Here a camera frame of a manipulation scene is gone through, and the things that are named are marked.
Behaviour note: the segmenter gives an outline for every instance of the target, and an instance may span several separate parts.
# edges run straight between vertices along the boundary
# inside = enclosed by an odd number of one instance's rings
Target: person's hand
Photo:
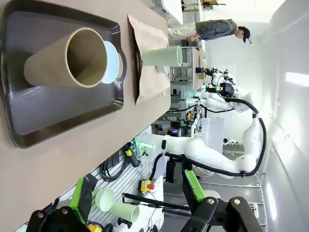
[[[195,41],[198,41],[198,38],[199,38],[199,34],[196,34],[196,35],[187,37],[187,41],[188,42],[195,42]]]

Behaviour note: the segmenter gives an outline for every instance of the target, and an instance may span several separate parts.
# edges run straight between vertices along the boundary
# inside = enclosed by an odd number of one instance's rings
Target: beige tabletop
[[[205,68],[203,55],[196,48],[192,49],[192,79],[194,91],[197,91],[204,85],[204,79],[200,79],[201,74],[196,73],[195,68]]]
[[[135,105],[136,80],[130,14],[167,34],[166,21],[137,0],[50,0],[119,23],[122,49],[128,62],[122,110],[89,122],[28,149],[17,148],[9,137],[0,102],[1,231],[11,232],[95,169],[126,142],[147,128],[170,107],[170,90]]]

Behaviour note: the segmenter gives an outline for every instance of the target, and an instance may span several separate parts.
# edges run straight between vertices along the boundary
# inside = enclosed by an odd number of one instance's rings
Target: man
[[[232,19],[209,20],[193,23],[182,28],[169,28],[170,38],[175,40],[187,39],[189,42],[215,40],[228,35],[235,35],[246,42],[250,38],[250,31],[246,27],[238,27]]]

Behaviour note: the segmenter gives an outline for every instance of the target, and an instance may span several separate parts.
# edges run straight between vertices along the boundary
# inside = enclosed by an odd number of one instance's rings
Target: black tray
[[[116,47],[123,73],[115,83],[87,88],[33,87],[24,79],[28,57],[75,30],[87,27]],[[4,10],[1,34],[1,91],[13,142],[27,148],[124,104],[126,57],[118,23],[69,7],[37,0],[12,0]]]

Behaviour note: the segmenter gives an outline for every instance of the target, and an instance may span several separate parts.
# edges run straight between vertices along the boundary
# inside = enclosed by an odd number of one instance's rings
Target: bolt
[[[62,212],[63,214],[67,214],[67,213],[68,213],[68,210],[67,210],[67,209],[62,209],[61,212]]]
[[[38,217],[39,217],[39,218],[42,218],[43,216],[44,216],[43,213],[38,213]]]
[[[213,204],[213,203],[214,203],[214,200],[213,200],[213,199],[208,199],[208,200],[207,200],[207,203],[208,203],[208,204]]]
[[[235,199],[235,200],[234,200],[234,203],[235,203],[235,204],[240,204],[240,200]]]

